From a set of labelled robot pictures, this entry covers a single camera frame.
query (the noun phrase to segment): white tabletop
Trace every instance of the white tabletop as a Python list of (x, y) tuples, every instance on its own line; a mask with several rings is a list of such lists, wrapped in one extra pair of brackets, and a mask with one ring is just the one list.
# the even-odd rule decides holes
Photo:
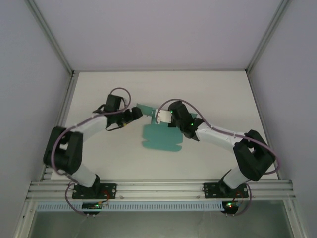
[[(168, 99), (181, 98), (195, 105), (214, 125), (241, 132), (254, 129), (264, 138), (243, 71), (80, 73), (66, 126), (90, 117), (93, 110), (106, 103), (115, 87), (130, 91), (132, 106), (139, 103), (158, 108)], [(116, 94), (127, 98), (124, 91)], [(143, 116), (122, 129), (97, 133), (84, 143), (82, 162), (101, 179), (110, 180), (220, 179), (237, 166), (232, 152), (187, 138), (180, 144), (179, 152), (143, 147), (143, 126), (150, 120)], [(51, 179), (65, 177), (53, 173)], [(277, 175), (265, 175), (262, 179), (277, 179)]]

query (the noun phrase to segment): white panel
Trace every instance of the white panel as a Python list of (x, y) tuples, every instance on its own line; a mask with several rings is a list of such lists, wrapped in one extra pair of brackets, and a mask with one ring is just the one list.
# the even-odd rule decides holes
[(74, 69), (246, 68), (279, 0), (36, 0)]
[(317, 237), (317, 1), (293, 1), (251, 75), (311, 237)]
[[(264, 135), (244, 71), (80, 73), (66, 124), (89, 117), (115, 87), (127, 88), (134, 105), (159, 107), (168, 99), (182, 98), (215, 125), (245, 132), (252, 128)], [(124, 92), (118, 94), (126, 97)], [(120, 130), (91, 137), (84, 143), (83, 163), (101, 179), (114, 180), (220, 179), (236, 167), (233, 153), (187, 138), (179, 152), (144, 148), (143, 126), (150, 121), (143, 117)], [(65, 177), (53, 174), (52, 179)]]
[(67, 86), (67, 72), (22, 0), (0, 1), (0, 236), (12, 237)]

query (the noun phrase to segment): glass panel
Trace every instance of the glass panel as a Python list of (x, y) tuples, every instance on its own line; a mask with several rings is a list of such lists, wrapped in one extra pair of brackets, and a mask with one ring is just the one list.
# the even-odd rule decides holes
[(38, 212), (30, 238), (292, 238), (282, 202), (253, 202), (238, 217), (221, 212)]

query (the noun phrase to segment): teal fabric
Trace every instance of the teal fabric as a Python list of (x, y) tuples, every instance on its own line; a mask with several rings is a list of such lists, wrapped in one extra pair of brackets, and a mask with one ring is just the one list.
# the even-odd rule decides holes
[(145, 148), (173, 152), (182, 149), (179, 144), (183, 142), (183, 134), (179, 128), (168, 127), (168, 124), (164, 122), (156, 124), (154, 108), (140, 104), (137, 107), (141, 109), (143, 115), (151, 116), (151, 123), (143, 127), (142, 137), (145, 141), (142, 141), (142, 145)]

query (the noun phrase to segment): black mounting bracket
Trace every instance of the black mounting bracket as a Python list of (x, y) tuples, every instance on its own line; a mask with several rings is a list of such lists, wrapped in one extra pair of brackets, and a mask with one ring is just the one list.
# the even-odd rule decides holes
[(245, 184), (238, 186), (236, 189), (231, 189), (229, 193), (223, 193), (220, 190), (220, 183), (218, 182), (206, 182), (204, 183), (203, 191), (205, 198), (248, 198), (248, 189)]
[(116, 193), (116, 183), (100, 183), (99, 189), (96, 192), (92, 192), (91, 188), (84, 187), (81, 185), (75, 185), (72, 199), (107, 200), (107, 197), (109, 197), (109, 199), (115, 199)]

